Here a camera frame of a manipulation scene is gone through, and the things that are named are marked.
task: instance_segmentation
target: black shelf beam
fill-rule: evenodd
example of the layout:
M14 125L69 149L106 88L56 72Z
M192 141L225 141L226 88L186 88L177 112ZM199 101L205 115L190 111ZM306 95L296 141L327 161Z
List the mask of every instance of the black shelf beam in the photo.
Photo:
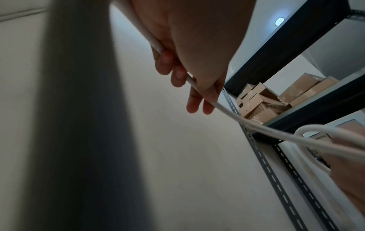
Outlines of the black shelf beam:
M301 126L327 124L363 108L365 108L365 68L287 110L264 125L294 133ZM253 136L256 140L266 143L278 143L278 140L257 132Z
M307 0L228 80L238 96L247 83L265 82L353 12L347 0Z

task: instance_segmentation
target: ceiling light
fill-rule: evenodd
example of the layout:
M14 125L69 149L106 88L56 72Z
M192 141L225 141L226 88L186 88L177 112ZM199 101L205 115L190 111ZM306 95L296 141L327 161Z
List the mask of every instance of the ceiling light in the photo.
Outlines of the ceiling light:
M277 20L275 20L275 26L280 26L282 22L284 22L284 18L283 17L278 18Z

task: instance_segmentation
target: hand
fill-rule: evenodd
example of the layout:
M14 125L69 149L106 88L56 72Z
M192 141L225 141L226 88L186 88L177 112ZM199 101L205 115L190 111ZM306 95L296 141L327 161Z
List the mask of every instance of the hand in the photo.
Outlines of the hand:
M172 71L171 83L181 87L187 71L197 81L187 111L211 114L224 86L228 64L247 31L256 0L130 0L146 28L166 50L153 51L156 70Z
M365 136L363 127L346 128ZM333 143L353 146L343 140L332 139ZM331 166L331 177L355 207L365 216L365 164L337 156L323 156Z

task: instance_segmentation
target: storage rack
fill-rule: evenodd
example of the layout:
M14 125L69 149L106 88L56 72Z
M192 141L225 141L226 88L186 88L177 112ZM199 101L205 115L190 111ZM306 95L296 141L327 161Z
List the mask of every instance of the storage rack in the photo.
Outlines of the storage rack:
M365 22L365 11L352 10L347 0L307 0L226 82L223 94L232 111L239 115L230 95L237 97L247 83L257 84L267 81L344 19ZM365 108L363 99L365 99L365 68L264 125L294 133L303 125L327 124ZM267 153L275 153L276 158L281 161L287 174L311 206L312 212L322 222L323 230L339 230L280 148L279 144L282 141L257 132L251 133L244 126L241 128L295 229L309 230L298 214L293 198L288 196L286 187L282 185L267 160Z

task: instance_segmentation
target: cord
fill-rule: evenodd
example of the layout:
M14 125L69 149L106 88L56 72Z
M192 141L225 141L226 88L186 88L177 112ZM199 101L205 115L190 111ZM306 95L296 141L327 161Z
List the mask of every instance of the cord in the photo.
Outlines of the cord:
M121 12L129 19L129 21L137 28L137 30L146 38L146 40L150 43L150 45L158 52L162 53L164 50L163 45L159 42L159 40L152 35L149 30L146 29L146 27L142 24L139 17L135 13L134 9L131 7L128 1L117 1L115 2L115 5L121 10ZM187 82L195 89L197 89L195 80L187 74ZM358 145L362 148L365 148L365 137L350 132L345 129L341 128L331 128L326 127L324 125L306 125L303 127L300 127L296 130L296 132L293 134L282 132L279 130L275 130L260 124L257 124L253 121L250 121L248 119L242 118L236 114L234 114L232 111L221 105L220 103L211 103L215 108L217 108L219 111L223 112L233 120L237 121L239 124L244 125L246 128L249 128L251 130L255 130L259 133L262 133L264 135L279 139L279 140L287 140L295 143L298 146L298 149L301 151L301 156L303 158L308 159L312 164L314 164L316 167L318 167L320 170L324 171L327 174L330 174L330 169L318 162L310 153L307 151L306 147L309 148L315 148L321 151L324 151L328 153L329 155L336 155L340 157L344 157L347 159L351 159L354 161L361 161L365 163L365 151L341 146L333 143L327 143L323 141L318 141L314 139L309 139L303 137L303 134L309 131L312 132L325 132L328 133L331 137L340 138L344 141L347 141L351 144Z

